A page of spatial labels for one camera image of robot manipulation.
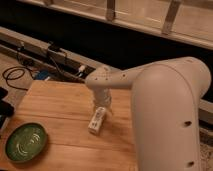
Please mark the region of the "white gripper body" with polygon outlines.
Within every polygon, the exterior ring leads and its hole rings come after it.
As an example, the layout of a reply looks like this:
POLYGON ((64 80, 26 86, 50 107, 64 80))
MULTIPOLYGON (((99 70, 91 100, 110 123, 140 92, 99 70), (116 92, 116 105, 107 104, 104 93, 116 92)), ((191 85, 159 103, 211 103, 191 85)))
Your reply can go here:
POLYGON ((96 106, 109 107, 111 104, 111 94, 109 89, 96 89, 93 91, 94 104, 96 106))

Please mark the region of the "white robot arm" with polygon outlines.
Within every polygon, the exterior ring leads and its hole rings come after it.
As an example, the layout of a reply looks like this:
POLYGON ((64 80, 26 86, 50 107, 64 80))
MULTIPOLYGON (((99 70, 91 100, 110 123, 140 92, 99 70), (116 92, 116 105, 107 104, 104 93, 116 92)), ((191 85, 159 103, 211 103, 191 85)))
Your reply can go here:
POLYGON ((198 111, 211 85, 203 61, 182 57, 118 72, 102 66, 85 84, 97 106, 108 104, 105 89, 131 91, 138 171, 202 171, 198 111))

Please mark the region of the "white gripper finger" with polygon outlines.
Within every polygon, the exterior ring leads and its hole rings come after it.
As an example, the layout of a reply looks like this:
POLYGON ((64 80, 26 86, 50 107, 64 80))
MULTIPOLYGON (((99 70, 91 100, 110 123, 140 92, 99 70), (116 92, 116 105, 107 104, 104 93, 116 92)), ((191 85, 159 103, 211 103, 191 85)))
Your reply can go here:
POLYGON ((108 106, 107 106, 107 111, 108 111, 108 113, 109 113, 110 115, 113 116, 113 110, 112 110, 112 108, 111 108, 111 105, 108 105, 108 106))
POLYGON ((95 112, 97 108, 97 105, 93 105, 93 112, 95 112))

